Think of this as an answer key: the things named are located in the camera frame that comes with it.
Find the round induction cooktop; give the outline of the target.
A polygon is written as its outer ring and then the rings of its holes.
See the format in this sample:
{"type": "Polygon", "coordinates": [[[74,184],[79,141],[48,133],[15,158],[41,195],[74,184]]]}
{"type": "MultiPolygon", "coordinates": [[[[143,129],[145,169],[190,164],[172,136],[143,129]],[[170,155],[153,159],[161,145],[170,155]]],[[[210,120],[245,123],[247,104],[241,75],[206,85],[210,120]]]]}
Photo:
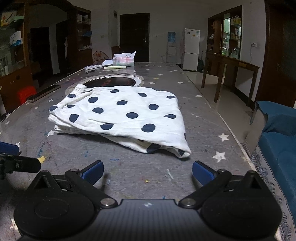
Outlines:
{"type": "Polygon", "coordinates": [[[79,79],[69,80],[72,82],[65,90],[65,95],[70,94],[76,85],[83,84],[91,87],[115,87],[115,86],[135,86],[142,87],[144,78],[136,74],[106,74],[94,75],[89,77],[80,77],[79,79]]]}

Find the dark display cabinet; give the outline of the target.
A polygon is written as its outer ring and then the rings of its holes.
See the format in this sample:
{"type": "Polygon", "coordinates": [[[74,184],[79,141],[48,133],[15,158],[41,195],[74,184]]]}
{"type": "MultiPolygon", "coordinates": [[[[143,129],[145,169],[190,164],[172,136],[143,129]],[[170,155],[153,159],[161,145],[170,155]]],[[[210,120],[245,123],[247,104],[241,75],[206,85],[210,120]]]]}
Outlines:
{"type": "Polygon", "coordinates": [[[239,59],[242,39],[242,6],[208,18],[207,52],[239,59]]]}

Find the dark entrance door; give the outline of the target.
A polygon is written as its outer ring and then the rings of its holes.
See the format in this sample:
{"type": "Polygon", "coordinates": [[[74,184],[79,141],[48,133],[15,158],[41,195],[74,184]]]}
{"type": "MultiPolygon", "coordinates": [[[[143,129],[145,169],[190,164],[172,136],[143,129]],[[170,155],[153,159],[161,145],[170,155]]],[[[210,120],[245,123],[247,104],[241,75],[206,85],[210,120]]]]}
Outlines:
{"type": "Polygon", "coordinates": [[[150,13],[120,15],[120,47],[124,53],[136,52],[135,62],[149,62],[149,20],[150,13]]]}

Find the blue sofa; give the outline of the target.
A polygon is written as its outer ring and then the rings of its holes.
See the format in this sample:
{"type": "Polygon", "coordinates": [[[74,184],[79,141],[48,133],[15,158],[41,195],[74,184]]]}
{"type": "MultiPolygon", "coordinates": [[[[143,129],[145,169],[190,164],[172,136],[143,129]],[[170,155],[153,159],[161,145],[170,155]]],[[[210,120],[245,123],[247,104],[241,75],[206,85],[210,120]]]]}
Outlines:
{"type": "Polygon", "coordinates": [[[281,207],[281,240],[295,240],[295,109],[257,102],[243,147],[281,207]]]}

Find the tissue pack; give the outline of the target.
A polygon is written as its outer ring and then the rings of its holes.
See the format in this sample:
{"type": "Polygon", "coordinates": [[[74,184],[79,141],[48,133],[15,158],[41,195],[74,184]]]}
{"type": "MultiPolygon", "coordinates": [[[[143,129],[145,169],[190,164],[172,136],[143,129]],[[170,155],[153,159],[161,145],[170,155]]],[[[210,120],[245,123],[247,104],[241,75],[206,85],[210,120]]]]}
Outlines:
{"type": "Polygon", "coordinates": [[[120,53],[114,54],[113,56],[113,66],[134,66],[134,57],[136,52],[133,53],[120,53]]]}

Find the white rectangular box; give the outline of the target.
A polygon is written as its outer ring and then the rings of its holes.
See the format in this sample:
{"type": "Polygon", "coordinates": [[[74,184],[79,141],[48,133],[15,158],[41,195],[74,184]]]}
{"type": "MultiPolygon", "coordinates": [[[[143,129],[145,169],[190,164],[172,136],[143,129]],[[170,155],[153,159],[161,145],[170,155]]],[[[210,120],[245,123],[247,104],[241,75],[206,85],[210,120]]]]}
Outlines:
{"type": "Polygon", "coordinates": [[[90,65],[84,68],[85,73],[94,72],[100,68],[103,68],[103,65],[90,65]]]}

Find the white refrigerator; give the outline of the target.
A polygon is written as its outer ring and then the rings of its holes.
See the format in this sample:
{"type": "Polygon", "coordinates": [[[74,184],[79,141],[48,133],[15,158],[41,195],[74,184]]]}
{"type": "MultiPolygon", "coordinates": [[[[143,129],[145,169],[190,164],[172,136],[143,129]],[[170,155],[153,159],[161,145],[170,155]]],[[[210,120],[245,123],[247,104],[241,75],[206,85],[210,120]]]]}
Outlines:
{"type": "Polygon", "coordinates": [[[185,28],[183,32],[182,69],[197,71],[200,49],[200,30],[185,28]]]}

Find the white paper notebook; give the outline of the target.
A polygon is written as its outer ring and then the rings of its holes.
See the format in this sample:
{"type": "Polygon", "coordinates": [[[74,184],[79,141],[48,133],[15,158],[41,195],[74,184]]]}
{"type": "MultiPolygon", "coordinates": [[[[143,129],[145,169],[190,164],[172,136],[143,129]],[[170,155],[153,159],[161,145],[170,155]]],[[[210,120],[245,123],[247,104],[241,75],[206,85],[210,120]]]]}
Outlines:
{"type": "Polygon", "coordinates": [[[112,59],[106,59],[102,64],[102,66],[112,66],[113,60],[112,59]]]}

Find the left dark shelf cabinet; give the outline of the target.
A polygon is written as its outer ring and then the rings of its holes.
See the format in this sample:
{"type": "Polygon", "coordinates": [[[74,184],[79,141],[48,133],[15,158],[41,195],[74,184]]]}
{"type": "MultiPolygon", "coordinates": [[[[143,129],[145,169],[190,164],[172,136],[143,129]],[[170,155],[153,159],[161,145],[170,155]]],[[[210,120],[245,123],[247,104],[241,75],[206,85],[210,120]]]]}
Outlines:
{"type": "Polygon", "coordinates": [[[91,65],[91,36],[91,11],[70,1],[1,1],[1,110],[19,107],[21,88],[91,65]]]}

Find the light green tube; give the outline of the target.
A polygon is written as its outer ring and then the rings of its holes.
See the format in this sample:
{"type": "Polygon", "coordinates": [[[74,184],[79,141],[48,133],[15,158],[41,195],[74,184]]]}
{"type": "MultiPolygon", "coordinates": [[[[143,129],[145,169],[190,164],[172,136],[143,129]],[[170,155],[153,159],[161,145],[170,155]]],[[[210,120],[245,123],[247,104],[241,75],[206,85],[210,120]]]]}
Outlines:
{"type": "Polygon", "coordinates": [[[113,70],[113,69],[126,69],[127,66],[121,65],[121,66],[104,66],[104,70],[113,70]]]}

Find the red patterned play tent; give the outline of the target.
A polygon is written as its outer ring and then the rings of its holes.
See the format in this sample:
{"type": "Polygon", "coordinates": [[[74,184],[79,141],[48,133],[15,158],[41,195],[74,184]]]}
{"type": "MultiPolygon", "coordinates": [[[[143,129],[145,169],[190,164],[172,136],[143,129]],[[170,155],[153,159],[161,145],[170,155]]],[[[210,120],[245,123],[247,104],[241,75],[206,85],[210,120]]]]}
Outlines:
{"type": "Polygon", "coordinates": [[[92,55],[93,57],[93,65],[101,65],[105,60],[109,60],[110,58],[102,51],[95,51],[92,55]]]}

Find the black smartphone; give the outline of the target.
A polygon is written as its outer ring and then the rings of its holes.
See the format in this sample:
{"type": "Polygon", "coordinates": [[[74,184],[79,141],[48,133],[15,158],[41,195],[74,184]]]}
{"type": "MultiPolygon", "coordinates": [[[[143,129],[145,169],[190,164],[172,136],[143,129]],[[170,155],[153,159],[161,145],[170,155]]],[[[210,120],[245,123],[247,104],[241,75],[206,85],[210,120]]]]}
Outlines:
{"type": "Polygon", "coordinates": [[[40,92],[33,94],[32,96],[29,96],[27,98],[27,102],[36,102],[37,100],[41,99],[42,97],[45,97],[46,95],[56,91],[57,89],[59,89],[61,87],[61,85],[51,85],[43,90],[41,90],[40,92]]]}

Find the dark wooden door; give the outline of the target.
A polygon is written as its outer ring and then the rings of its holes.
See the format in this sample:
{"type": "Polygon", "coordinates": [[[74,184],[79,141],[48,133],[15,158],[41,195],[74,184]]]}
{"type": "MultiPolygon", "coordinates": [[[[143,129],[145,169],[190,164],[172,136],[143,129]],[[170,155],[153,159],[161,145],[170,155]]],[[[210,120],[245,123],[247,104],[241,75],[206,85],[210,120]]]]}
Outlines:
{"type": "Polygon", "coordinates": [[[295,1],[265,1],[266,40],[255,101],[295,104],[295,1]]]}

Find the water dispenser with blue bottle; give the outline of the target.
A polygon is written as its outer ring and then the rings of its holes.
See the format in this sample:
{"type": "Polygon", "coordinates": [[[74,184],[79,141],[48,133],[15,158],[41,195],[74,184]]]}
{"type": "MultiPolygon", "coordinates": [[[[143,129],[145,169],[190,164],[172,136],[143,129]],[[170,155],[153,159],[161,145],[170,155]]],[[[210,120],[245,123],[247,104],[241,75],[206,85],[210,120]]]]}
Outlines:
{"type": "Polygon", "coordinates": [[[166,45],[166,61],[171,64],[176,64],[177,61],[177,44],[175,32],[168,32],[168,42],[166,45]]]}

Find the white navy-dotted garment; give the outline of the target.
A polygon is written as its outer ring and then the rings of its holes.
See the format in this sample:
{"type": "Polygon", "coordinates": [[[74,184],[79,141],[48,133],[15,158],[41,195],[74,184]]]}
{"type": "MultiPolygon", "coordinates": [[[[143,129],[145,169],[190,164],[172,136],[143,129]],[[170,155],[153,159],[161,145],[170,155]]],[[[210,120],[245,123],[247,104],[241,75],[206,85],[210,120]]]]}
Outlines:
{"type": "Polygon", "coordinates": [[[167,150],[187,158],[183,116],[177,97],[148,87],[87,87],[78,84],[49,108],[58,133],[100,135],[141,153],[167,150]]]}

